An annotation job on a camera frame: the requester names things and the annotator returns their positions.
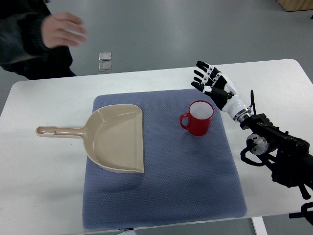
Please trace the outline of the person's bare hand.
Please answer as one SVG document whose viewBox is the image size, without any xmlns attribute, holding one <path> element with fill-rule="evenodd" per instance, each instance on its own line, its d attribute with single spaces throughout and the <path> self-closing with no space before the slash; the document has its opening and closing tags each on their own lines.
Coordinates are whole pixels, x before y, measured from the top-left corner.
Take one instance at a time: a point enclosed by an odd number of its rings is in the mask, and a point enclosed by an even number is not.
<svg viewBox="0 0 313 235">
<path fill-rule="evenodd" d="M 87 41 L 83 20 L 69 12 L 47 16 L 41 23 L 42 42 L 47 48 L 77 47 Z"/>
</svg>

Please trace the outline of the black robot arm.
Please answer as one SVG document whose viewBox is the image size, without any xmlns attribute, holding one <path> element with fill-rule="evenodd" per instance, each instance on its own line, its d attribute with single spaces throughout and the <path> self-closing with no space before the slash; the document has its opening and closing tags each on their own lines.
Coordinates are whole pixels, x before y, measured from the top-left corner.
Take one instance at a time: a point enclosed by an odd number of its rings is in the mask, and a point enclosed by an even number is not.
<svg viewBox="0 0 313 235">
<path fill-rule="evenodd" d="M 240 153 L 241 160 L 253 166 L 267 166 L 272 180 L 288 188 L 299 187 L 305 200 L 311 198 L 306 187 L 313 188 L 313 156 L 310 144 L 300 138 L 282 132 L 265 114 L 257 114 L 254 93 L 250 92 L 253 115 L 246 115 L 240 127 L 250 129 L 246 148 Z"/>
</svg>

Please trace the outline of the dark sleeve forearm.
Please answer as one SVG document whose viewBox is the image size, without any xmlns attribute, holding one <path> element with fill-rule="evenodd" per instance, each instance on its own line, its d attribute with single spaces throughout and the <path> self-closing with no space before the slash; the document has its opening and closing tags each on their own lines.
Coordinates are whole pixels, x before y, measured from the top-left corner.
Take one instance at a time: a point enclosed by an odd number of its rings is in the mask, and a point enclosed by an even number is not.
<svg viewBox="0 0 313 235">
<path fill-rule="evenodd" d="M 41 24 L 50 15 L 45 0 L 0 2 L 0 66 L 29 80 L 72 77 L 69 48 L 47 48 Z"/>
</svg>

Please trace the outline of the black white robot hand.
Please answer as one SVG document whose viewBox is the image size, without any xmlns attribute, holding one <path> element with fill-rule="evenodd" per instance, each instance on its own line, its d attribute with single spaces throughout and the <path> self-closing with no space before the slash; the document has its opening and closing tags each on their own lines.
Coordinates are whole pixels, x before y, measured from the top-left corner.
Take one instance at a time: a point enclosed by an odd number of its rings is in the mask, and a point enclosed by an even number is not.
<svg viewBox="0 0 313 235">
<path fill-rule="evenodd" d="M 251 116 L 251 108 L 241 98 L 241 93 L 231 80 L 215 66 L 203 61 L 196 63 L 191 85 L 209 96 L 220 111 L 226 112 L 235 122 L 243 122 Z"/>
</svg>

